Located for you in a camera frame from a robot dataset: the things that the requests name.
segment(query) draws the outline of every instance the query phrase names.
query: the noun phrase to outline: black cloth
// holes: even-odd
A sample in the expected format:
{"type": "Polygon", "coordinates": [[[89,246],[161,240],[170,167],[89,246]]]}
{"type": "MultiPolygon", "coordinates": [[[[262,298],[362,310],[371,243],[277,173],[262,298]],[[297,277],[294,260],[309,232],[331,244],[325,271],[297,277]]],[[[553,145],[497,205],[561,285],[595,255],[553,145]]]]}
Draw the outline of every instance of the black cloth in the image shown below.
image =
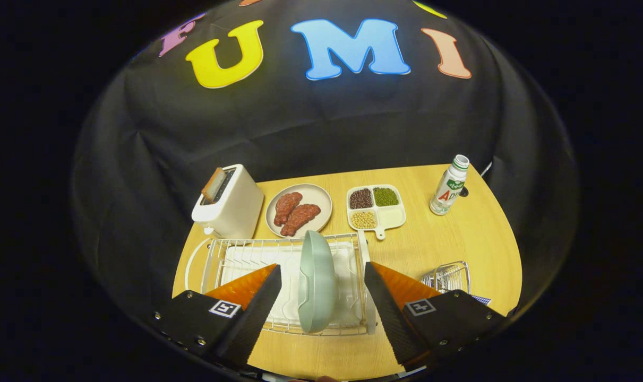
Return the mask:
{"type": "Polygon", "coordinates": [[[241,163],[266,181],[447,163],[456,154],[478,171],[493,161],[488,184],[522,257],[520,306],[537,296],[576,229],[578,174],[559,116],[522,68],[454,15],[442,19],[412,2],[238,3],[207,10],[162,57],[159,36],[83,123],[71,181],[76,234],[127,312],[146,315],[170,298],[192,208],[215,167],[241,163]],[[351,36],[365,19],[394,22],[411,73],[372,73],[369,53],[360,73],[334,57],[339,77],[307,80],[306,42],[290,27],[312,19],[351,36]],[[258,70],[221,89],[200,86],[185,56],[219,39],[219,64],[231,67],[241,50],[227,33],[253,20],[264,22],[258,70]],[[438,49],[421,28],[455,37],[472,77],[441,73],[438,49]]]}

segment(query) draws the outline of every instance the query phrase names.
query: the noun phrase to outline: letter u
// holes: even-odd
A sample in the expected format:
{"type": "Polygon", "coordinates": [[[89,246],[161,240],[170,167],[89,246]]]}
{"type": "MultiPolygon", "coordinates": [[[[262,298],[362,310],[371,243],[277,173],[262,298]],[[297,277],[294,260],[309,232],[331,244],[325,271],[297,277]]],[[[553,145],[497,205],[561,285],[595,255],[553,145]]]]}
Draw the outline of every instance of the letter u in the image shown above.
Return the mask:
{"type": "Polygon", "coordinates": [[[207,41],[190,51],[186,60],[192,63],[198,83],[209,89],[224,88],[243,80],[258,70],[264,55],[258,28],[263,24],[262,20],[251,21],[232,29],[227,34],[229,37],[236,37],[241,47],[241,61],[233,67],[221,68],[217,64],[215,47],[219,43],[219,39],[207,41]]]}

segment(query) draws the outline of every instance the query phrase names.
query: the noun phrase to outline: bottle label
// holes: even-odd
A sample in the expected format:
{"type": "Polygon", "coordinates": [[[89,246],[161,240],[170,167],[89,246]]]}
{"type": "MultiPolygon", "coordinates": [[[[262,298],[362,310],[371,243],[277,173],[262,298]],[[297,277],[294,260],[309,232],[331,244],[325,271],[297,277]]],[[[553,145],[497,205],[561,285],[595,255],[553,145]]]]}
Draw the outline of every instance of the bottle label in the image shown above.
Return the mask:
{"type": "Polygon", "coordinates": [[[455,180],[444,174],[440,185],[437,187],[434,199],[439,203],[443,203],[443,205],[451,205],[460,195],[464,185],[464,180],[455,180]]]}
{"type": "Polygon", "coordinates": [[[457,189],[462,189],[464,184],[465,184],[464,181],[459,181],[459,180],[454,180],[454,179],[448,179],[448,181],[447,181],[447,186],[449,186],[449,188],[453,189],[454,191],[457,190],[457,189]]]}

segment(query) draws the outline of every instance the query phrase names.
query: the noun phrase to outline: steak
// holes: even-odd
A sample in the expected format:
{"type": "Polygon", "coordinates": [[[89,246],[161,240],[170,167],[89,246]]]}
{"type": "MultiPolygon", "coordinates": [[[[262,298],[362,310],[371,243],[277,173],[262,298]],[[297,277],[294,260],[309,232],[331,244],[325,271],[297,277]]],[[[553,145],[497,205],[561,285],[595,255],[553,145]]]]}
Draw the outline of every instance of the steak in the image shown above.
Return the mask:
{"type": "Polygon", "coordinates": [[[288,217],[286,225],[281,228],[281,235],[293,236],[303,225],[321,213],[318,205],[299,205],[288,217]]]}
{"type": "Polygon", "coordinates": [[[288,217],[293,209],[299,205],[302,200],[302,194],[290,193],[285,194],[277,201],[277,215],[275,216],[275,225],[281,227],[288,221],[288,217]]]}

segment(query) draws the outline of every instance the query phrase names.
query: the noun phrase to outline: wire dish rack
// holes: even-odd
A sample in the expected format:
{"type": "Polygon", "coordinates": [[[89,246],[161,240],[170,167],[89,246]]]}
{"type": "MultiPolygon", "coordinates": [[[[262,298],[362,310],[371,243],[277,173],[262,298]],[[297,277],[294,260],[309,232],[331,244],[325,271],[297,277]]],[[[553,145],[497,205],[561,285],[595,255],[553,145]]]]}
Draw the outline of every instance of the wire dish rack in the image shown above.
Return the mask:
{"type": "Polygon", "coordinates": [[[470,270],[464,261],[442,264],[426,273],[421,282],[442,293],[456,289],[470,293],[470,270]]]}
{"type": "Polygon", "coordinates": [[[229,281],[276,263],[281,266],[281,291],[263,326],[264,331],[305,336],[373,334],[376,325],[375,305],[363,283],[365,264],[370,261],[363,232],[324,237],[331,247],[338,280],[338,300],[328,327],[321,332],[303,332],[297,314],[298,278],[304,242],[302,237],[213,240],[205,262],[201,293],[207,293],[229,281]]]}

